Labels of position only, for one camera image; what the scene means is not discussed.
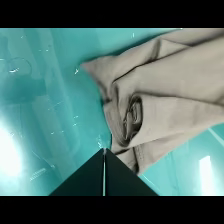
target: turquoise table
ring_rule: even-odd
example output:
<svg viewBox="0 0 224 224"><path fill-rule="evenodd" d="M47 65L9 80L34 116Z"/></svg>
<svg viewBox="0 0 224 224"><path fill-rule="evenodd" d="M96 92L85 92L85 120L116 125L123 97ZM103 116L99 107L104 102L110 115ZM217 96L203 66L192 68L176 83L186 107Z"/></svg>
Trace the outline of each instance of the turquoise table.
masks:
<svg viewBox="0 0 224 224"><path fill-rule="evenodd" d="M49 195L109 148L100 94L79 64L172 30L0 29L0 195ZM213 127L140 178L160 195L222 195L223 138Z"/></svg>

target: crumpled towel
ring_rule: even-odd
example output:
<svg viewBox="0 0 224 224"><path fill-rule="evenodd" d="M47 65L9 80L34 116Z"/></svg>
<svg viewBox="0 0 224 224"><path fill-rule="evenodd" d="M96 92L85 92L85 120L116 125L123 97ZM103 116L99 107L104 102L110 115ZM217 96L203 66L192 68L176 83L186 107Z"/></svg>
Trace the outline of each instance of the crumpled towel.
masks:
<svg viewBox="0 0 224 224"><path fill-rule="evenodd" d="M82 65L98 83L112 152L137 174L224 122L224 29L183 29Z"/></svg>

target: teal surface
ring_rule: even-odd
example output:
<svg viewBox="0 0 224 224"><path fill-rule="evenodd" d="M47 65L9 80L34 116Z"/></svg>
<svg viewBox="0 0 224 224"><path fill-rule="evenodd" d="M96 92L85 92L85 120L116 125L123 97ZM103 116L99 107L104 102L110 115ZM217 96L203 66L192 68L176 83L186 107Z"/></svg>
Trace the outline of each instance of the teal surface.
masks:
<svg viewBox="0 0 224 224"><path fill-rule="evenodd" d="M0 195L49 195L110 147L98 89L79 64L172 29L0 29Z"/></svg>

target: cloth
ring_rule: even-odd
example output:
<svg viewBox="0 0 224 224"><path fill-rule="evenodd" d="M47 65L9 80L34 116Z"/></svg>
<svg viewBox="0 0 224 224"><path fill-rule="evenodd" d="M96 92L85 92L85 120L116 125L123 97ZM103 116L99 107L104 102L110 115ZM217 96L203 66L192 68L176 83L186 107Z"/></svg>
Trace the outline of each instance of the cloth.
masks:
<svg viewBox="0 0 224 224"><path fill-rule="evenodd" d="M224 122L224 29L183 29L83 63L98 83L112 152L137 174Z"/></svg>

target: gray cloth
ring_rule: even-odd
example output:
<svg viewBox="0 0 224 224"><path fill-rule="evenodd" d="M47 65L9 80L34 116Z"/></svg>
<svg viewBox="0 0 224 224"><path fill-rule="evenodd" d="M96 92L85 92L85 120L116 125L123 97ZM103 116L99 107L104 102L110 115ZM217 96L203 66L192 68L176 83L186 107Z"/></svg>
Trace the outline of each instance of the gray cloth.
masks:
<svg viewBox="0 0 224 224"><path fill-rule="evenodd" d="M183 29L83 64L98 83L112 151L140 174L224 122L224 29Z"/></svg>

